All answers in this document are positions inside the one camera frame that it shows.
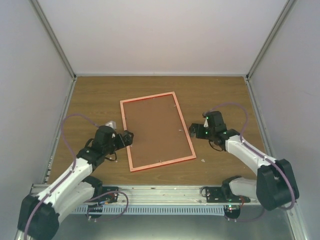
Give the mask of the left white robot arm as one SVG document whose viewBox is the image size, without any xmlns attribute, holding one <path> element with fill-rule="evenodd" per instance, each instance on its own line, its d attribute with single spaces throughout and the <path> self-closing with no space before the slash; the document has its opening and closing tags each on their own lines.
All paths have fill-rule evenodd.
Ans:
<svg viewBox="0 0 320 240">
<path fill-rule="evenodd" d="M 128 130 L 117 133 L 107 125 L 99 126 L 94 138 L 75 156 L 70 167 L 51 185 L 27 195 L 21 203 L 17 229 L 23 240 L 51 240 L 63 220 L 79 205 L 93 203 L 98 207 L 106 198 L 112 199 L 118 190 L 103 191 L 101 180 L 91 174 L 120 149 L 133 143 Z"/>
</svg>

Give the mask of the red photo frame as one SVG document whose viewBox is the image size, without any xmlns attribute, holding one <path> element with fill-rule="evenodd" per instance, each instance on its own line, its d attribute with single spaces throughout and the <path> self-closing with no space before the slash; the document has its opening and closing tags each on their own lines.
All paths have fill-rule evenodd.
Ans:
<svg viewBox="0 0 320 240">
<path fill-rule="evenodd" d="M 134 134 L 129 169 L 137 172 L 197 156 L 175 92 L 120 101 L 123 128 Z"/>
</svg>

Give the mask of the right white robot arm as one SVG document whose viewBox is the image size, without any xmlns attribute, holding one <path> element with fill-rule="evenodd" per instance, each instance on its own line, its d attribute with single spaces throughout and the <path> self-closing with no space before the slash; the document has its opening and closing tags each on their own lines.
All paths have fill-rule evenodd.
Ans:
<svg viewBox="0 0 320 240">
<path fill-rule="evenodd" d="M 220 111 L 203 115 L 203 124 L 192 123 L 189 134 L 219 146 L 242 161 L 256 175 L 256 179 L 233 176 L 222 182 L 221 196 L 228 203 L 239 196 L 256 199 L 264 209 L 291 209 L 300 197 L 292 165 L 286 159 L 271 157 L 248 141 L 235 129 L 228 128 Z"/>
</svg>

